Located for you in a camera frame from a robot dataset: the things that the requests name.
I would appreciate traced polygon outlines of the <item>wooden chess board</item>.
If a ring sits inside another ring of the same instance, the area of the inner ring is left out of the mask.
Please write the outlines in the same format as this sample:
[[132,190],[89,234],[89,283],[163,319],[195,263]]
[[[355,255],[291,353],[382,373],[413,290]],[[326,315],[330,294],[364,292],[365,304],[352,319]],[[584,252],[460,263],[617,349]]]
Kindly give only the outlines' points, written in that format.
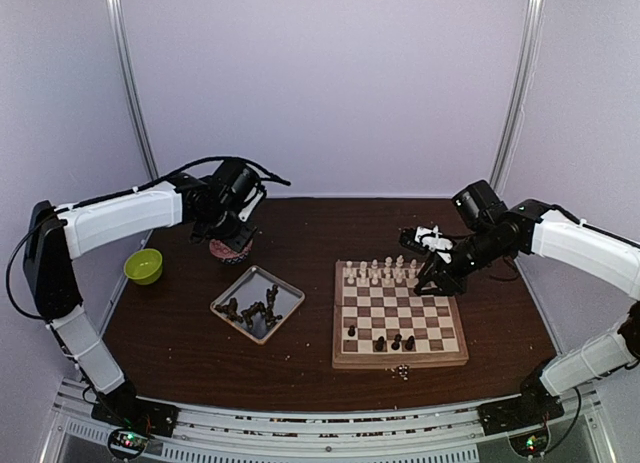
[[[402,255],[385,260],[337,261],[333,316],[332,367],[341,370],[463,366],[469,353],[453,297],[417,296],[420,265]],[[354,338],[347,335],[356,327]],[[391,349],[396,334],[401,347]],[[406,340],[415,337],[415,351]],[[383,336],[386,350],[376,352]]]

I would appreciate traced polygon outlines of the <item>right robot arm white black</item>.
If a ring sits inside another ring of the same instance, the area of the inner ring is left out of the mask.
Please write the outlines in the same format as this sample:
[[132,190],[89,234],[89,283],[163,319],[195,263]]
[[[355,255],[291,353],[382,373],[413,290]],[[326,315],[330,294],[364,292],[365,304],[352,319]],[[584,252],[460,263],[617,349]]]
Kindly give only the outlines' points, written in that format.
[[502,257],[527,256],[530,288],[552,324],[566,311],[552,303],[585,299],[603,316],[582,317],[593,336],[541,364],[521,385],[513,402],[519,423],[535,423],[551,397],[620,369],[639,364],[639,244],[588,223],[559,204],[527,199],[507,206],[485,180],[451,199],[467,235],[454,237],[435,226],[407,228],[401,244],[425,257],[414,291],[456,296],[468,277]]

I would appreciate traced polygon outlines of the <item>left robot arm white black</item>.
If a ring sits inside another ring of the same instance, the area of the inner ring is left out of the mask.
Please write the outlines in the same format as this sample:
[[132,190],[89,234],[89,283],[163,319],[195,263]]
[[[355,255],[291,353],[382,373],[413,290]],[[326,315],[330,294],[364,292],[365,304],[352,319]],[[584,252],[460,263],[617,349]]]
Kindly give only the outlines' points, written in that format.
[[58,205],[40,201],[6,264],[8,301],[49,328],[99,404],[121,426],[133,427],[144,407],[86,308],[89,272],[113,273],[111,262],[97,261],[107,250],[181,225],[190,226],[193,243],[219,240],[240,253],[256,232],[252,216],[269,183],[290,182],[247,158],[209,156],[122,191]]

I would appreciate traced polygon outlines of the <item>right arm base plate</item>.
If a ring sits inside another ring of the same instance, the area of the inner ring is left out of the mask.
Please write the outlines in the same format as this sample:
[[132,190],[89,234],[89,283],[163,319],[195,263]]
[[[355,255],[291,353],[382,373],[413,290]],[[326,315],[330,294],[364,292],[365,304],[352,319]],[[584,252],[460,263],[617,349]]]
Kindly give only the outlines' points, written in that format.
[[477,411],[486,436],[541,425],[545,419],[556,419],[565,414],[560,402],[552,401],[537,407],[527,406],[520,398],[484,403]]

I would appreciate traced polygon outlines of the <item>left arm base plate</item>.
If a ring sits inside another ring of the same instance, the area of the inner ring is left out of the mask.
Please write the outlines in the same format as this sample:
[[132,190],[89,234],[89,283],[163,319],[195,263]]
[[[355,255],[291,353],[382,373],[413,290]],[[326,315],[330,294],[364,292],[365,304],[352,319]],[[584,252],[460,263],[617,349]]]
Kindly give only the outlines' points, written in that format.
[[171,437],[179,416],[179,409],[170,404],[136,400],[132,410],[110,411],[103,404],[93,406],[94,420],[131,429],[143,435]]

